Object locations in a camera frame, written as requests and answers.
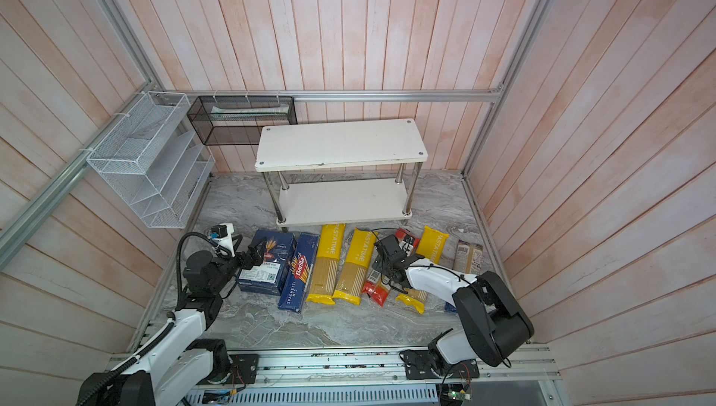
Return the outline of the red spaghetti package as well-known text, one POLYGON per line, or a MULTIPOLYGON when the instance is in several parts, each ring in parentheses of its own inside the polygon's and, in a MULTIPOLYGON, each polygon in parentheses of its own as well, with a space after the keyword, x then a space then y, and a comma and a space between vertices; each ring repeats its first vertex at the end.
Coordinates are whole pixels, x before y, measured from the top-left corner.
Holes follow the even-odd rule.
MULTIPOLYGON (((408 257, 412 256, 415 253, 420 239, 403 228, 397 229, 394 235, 397 237, 400 247, 404 249, 406 255, 408 255, 408 257)), ((377 305, 384 306, 394 287, 383 283, 380 273, 373 268, 374 262, 368 268, 367 279, 365 280, 362 292, 377 305)))

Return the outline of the yellow pasta package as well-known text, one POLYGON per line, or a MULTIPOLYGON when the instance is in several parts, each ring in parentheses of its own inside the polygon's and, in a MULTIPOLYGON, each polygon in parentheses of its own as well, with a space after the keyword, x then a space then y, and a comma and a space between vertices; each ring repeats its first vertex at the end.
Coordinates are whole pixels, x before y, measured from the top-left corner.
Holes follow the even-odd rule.
MULTIPOLYGON (((415 253, 423 256, 433 264, 439 264, 448 239, 448 233, 425 226, 415 253)), ((427 297, 428 292, 424 290, 406 289, 406 293, 399 294, 396 299, 407 306, 412 306, 418 313, 423 314, 427 297)))
POLYGON ((345 224, 328 224, 322 228, 317 258, 311 272, 311 286, 307 296, 310 303, 333 305, 337 270, 341 257, 345 224))
POLYGON ((367 278, 367 270, 371 264, 376 238, 373 232, 354 230, 346 261, 334 290, 334 299, 360 305, 361 293, 367 278))

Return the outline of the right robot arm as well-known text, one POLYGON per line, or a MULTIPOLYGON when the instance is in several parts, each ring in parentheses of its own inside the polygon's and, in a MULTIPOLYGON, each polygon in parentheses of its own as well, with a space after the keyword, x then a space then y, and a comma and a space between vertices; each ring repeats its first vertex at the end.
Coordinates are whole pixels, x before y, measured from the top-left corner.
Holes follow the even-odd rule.
POLYGON ((460 273, 416 253, 409 255, 396 236, 379 240, 375 248, 373 267, 380 275, 397 288, 421 290, 452 305, 461 323, 460 329, 441 333, 425 350, 401 353, 407 378, 445 379, 459 369, 470 376, 477 372, 472 361, 510 368, 509 357, 533 338, 531 320, 496 273, 460 273))

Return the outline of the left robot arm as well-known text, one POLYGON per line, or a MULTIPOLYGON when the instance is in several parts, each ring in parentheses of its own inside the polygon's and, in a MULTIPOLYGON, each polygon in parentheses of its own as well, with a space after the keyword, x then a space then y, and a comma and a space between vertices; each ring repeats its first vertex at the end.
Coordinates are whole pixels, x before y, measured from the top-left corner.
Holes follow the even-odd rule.
POLYGON ((95 372, 80 387, 78 405, 177 405, 201 381, 222 382, 231 359, 222 340, 201 335, 216 321, 222 290, 244 270, 261 266, 268 240, 239 251, 241 236, 220 224, 209 236, 188 232, 177 244, 177 303, 164 326, 109 372, 95 372))

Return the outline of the blue Barilla pasta box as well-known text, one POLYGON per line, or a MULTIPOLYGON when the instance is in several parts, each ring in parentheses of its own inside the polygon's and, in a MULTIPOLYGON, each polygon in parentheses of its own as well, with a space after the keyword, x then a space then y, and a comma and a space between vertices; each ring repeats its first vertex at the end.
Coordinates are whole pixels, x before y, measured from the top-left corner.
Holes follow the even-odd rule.
POLYGON ((263 249, 260 253, 263 263, 242 270, 238 278, 240 290, 280 296, 296 249, 296 238, 280 231, 257 230, 251 247, 256 251, 263 249))

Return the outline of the blue spaghetti bag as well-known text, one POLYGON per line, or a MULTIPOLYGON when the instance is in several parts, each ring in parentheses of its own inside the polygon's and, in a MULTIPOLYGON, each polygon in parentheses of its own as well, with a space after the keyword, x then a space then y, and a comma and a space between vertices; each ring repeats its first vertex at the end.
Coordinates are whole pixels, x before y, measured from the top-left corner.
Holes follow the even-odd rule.
POLYGON ((299 313, 306 298, 311 270, 317 258, 320 236, 301 234, 290 260, 289 273, 280 296, 280 310, 299 313))

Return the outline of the brown blue spaghetti package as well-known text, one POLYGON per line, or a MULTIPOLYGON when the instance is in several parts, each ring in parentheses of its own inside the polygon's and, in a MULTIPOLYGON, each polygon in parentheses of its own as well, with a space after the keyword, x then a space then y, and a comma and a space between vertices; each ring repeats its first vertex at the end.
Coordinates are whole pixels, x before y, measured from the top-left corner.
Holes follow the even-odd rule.
POLYGON ((482 271, 482 257, 482 245, 459 240, 452 270, 470 275, 479 275, 482 271))

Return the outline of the white two-tier shelf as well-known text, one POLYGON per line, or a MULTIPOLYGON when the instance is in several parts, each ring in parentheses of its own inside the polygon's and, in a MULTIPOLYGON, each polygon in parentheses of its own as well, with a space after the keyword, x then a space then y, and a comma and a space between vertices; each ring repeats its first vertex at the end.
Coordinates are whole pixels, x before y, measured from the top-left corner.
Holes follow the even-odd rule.
POLYGON ((279 227, 407 221, 428 152, 412 119, 266 126, 255 170, 267 179, 279 227), (348 167, 398 167, 391 178, 288 182, 285 173, 348 167))

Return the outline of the black mesh basket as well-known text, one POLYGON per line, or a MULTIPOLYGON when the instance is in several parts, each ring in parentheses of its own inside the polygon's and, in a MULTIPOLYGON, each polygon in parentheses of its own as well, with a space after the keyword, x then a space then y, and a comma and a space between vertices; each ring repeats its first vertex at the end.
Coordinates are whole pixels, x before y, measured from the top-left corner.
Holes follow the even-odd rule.
POLYGON ((255 146, 264 126, 298 123, 294 99, 284 96, 199 96, 188 120, 208 146, 255 146))

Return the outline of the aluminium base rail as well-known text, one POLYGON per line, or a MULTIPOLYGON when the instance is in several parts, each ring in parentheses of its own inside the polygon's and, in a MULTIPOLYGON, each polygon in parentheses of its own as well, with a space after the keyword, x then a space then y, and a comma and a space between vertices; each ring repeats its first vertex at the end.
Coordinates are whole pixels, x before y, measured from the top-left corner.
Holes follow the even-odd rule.
POLYGON ((233 352, 240 375, 196 385, 186 405, 568 405, 555 359, 526 344, 508 365, 421 363, 423 347, 327 347, 233 352))

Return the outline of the aluminium frame horizontal bar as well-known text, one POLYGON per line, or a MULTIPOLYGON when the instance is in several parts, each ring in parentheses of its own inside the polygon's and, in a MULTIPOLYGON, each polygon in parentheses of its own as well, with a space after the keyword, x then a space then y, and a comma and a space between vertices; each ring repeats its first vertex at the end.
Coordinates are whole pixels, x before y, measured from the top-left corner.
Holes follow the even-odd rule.
POLYGON ((208 97, 290 97, 295 102, 496 102, 499 89, 451 90, 238 90, 184 91, 189 98, 208 97))

